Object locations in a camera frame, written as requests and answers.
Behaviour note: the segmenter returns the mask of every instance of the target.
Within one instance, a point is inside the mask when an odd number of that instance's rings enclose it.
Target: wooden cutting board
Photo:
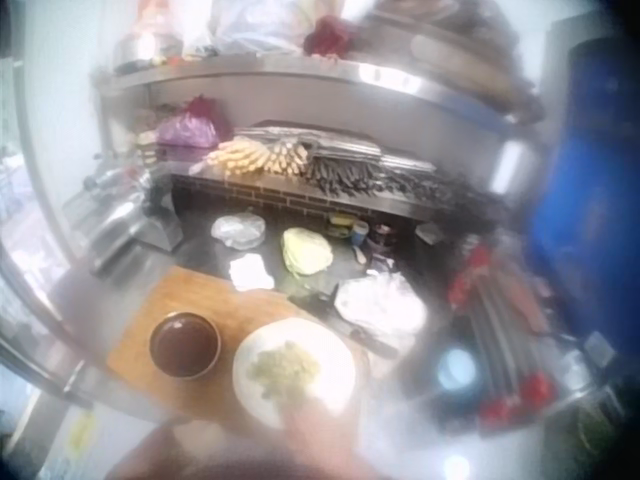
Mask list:
[[[168,314],[179,311],[197,313],[215,322],[222,337],[218,362],[195,380],[166,376],[154,366],[149,355],[154,327]],[[288,317],[316,321],[281,293],[237,292],[227,280],[172,267],[109,354],[107,364],[131,386],[180,414],[211,420],[237,433],[255,432],[257,421],[244,411],[233,392],[233,357],[240,343],[254,330]],[[367,371],[366,356],[359,346],[348,340],[345,343],[354,356],[357,383],[361,384]]]

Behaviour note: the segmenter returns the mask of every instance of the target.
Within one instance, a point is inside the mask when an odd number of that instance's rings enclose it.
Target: purple plastic bag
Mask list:
[[[215,107],[212,103],[203,96],[191,100],[179,115],[160,124],[157,129],[157,142],[182,147],[217,147],[220,138],[215,128]]]

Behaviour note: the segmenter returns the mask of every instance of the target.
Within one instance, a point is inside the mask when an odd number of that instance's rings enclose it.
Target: stainless steel shelf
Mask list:
[[[511,125],[504,116],[482,102],[427,76],[369,63],[318,57],[228,55],[111,77],[99,81],[96,86],[104,96],[117,96],[129,88],[160,82],[233,75],[298,76],[374,86],[433,103],[501,134],[507,133]]]

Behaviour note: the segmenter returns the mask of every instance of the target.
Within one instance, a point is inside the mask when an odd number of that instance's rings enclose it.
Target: dark bowl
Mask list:
[[[154,328],[149,353],[154,365],[173,378],[204,375],[220,356],[222,342],[216,326],[195,313],[176,312]]]

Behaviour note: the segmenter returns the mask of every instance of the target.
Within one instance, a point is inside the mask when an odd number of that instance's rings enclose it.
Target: dark countertop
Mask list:
[[[105,361],[144,299],[172,265],[229,279],[231,261],[248,252],[258,253],[267,272],[274,277],[275,289],[286,295],[304,295],[310,289],[330,293],[340,280],[365,275],[366,266],[356,262],[348,240],[326,236],[334,255],[327,270],[297,277],[286,269],[280,245],[282,233],[290,227],[322,233],[324,220],[317,217],[253,207],[252,211],[262,216],[267,224],[261,245],[241,252],[211,237],[215,219],[246,210],[246,206],[236,202],[211,203],[204,208],[178,208],[184,239],[172,253],[133,241],[100,275],[89,273],[83,265],[72,268],[53,288],[50,301],[78,341],[97,361]],[[400,238],[393,256],[416,293],[428,305],[433,318],[434,311],[441,309],[445,298],[443,282],[434,275],[439,271],[440,259],[412,233]]]

